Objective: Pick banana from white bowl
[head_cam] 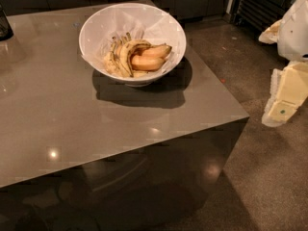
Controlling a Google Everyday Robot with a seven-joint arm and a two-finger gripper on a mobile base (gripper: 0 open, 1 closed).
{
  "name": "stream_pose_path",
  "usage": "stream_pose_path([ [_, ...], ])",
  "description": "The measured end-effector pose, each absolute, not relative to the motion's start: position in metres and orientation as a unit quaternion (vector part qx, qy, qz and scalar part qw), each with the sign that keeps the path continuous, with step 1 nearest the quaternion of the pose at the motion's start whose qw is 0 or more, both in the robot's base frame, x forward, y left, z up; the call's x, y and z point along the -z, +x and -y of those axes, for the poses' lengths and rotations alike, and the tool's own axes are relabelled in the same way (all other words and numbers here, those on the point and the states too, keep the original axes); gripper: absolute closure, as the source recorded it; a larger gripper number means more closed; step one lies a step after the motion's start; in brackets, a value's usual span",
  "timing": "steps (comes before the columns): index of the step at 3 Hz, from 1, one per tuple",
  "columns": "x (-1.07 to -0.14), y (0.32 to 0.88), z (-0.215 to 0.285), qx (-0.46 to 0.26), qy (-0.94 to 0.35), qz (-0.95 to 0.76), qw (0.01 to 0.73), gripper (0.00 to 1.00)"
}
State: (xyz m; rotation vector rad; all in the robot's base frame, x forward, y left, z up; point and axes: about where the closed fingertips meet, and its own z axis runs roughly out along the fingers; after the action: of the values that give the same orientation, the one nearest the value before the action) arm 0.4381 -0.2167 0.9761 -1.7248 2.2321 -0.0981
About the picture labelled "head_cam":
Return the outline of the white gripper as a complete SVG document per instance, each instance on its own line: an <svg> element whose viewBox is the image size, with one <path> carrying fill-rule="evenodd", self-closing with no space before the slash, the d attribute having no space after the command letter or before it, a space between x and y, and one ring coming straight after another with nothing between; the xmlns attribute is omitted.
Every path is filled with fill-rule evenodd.
<svg viewBox="0 0 308 231"><path fill-rule="evenodd" d="M277 127L285 124L308 97L308 64L304 63L308 61L308 0L295 0L282 19L271 24L258 40L277 43L278 54L292 61L271 74L270 99L262 123Z"/></svg>

